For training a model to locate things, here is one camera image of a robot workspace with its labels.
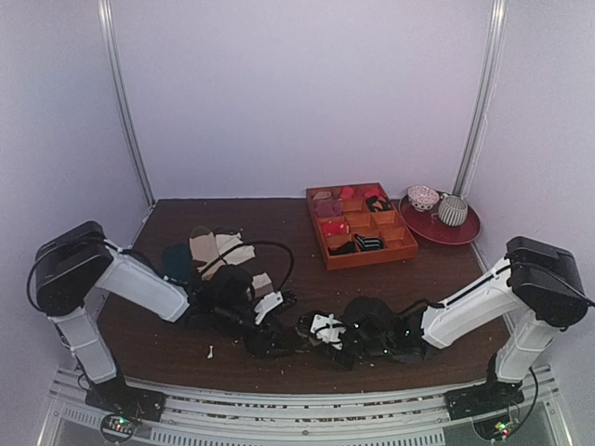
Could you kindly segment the brown argyle sock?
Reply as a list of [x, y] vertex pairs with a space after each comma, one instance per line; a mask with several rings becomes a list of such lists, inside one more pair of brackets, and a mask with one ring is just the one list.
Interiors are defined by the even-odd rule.
[[324, 345], [324, 341], [319, 339], [316, 335], [307, 334], [305, 336], [305, 348], [306, 349], [315, 349], [320, 346]]

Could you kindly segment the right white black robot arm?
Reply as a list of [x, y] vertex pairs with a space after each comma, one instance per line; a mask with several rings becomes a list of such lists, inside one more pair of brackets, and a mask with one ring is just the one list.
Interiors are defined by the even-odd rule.
[[519, 310], [522, 317], [510, 339], [489, 360], [485, 383], [470, 390], [483, 409], [493, 411], [520, 389], [555, 334], [579, 323], [593, 306], [571, 252], [517, 236], [482, 277], [440, 302], [419, 299], [395, 312], [381, 299], [358, 296], [340, 316], [321, 311], [301, 316], [296, 331], [349, 370], [361, 357], [423, 361]]

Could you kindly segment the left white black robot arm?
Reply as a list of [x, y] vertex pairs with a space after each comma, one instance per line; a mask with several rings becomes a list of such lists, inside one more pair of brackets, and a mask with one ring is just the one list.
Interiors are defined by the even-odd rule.
[[239, 234], [198, 227], [188, 243], [189, 269], [178, 278], [160, 272], [145, 255], [110, 241], [98, 222], [87, 221], [39, 248], [26, 295], [52, 321], [89, 383], [98, 385], [99, 399], [123, 413], [133, 405], [134, 394], [119, 381], [117, 361], [87, 313], [86, 297], [103, 290], [188, 330], [214, 326], [240, 336], [256, 358], [289, 356], [295, 348], [276, 314], [296, 299], [281, 288], [262, 285], [243, 268], [258, 245]]

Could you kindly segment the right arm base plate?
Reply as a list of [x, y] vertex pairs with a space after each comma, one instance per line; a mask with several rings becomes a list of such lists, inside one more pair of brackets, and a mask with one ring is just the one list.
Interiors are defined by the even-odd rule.
[[522, 383], [486, 381], [483, 384], [447, 391], [445, 405], [451, 420], [474, 417], [523, 403]]

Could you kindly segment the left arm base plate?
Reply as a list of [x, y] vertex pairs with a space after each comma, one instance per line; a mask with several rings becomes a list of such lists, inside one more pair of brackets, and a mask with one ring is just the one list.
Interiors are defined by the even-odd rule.
[[116, 376], [104, 383], [91, 383], [85, 403], [126, 419], [159, 422], [165, 400], [163, 392], [129, 386], [123, 377]]

